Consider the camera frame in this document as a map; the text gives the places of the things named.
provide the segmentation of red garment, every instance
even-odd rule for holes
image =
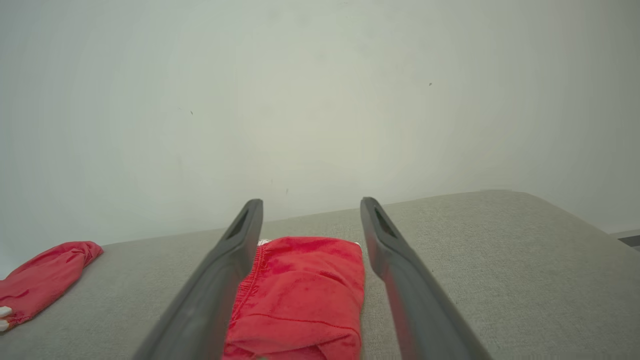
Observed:
[[[4,320],[9,329],[30,320],[64,294],[82,269],[102,254],[91,241],[73,241],[53,247],[15,269],[0,281],[0,306],[13,313]]]
[[[225,359],[358,359],[362,250],[333,238],[258,247],[236,296]]]

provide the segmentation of folded red cloth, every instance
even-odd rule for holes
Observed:
[[[287,237],[261,245],[238,287],[225,359],[358,359],[363,301],[358,244]]]
[[[0,306],[13,313],[9,328],[30,320],[64,294],[82,269],[102,254],[91,241],[73,241],[53,247],[15,269],[0,281]]]

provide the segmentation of gray fabric surface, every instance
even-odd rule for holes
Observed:
[[[494,357],[640,356],[633,248],[525,193],[445,195],[385,209]],[[105,246],[64,297],[0,335],[0,357],[131,357],[223,232]],[[364,244],[357,209],[265,223],[260,237],[296,235]],[[399,357],[384,285],[368,262],[365,269],[363,356]]]

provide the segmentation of red cloth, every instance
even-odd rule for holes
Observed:
[[[238,287],[225,359],[358,359],[362,250],[333,238],[280,238],[258,247]]]
[[[102,248],[91,241],[64,243],[27,261],[0,281],[0,306],[13,310],[4,318],[9,328],[30,320],[61,297],[100,254]]]

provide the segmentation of wall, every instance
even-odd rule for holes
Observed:
[[[640,228],[635,1],[0,4],[5,274],[100,244],[510,188]]]

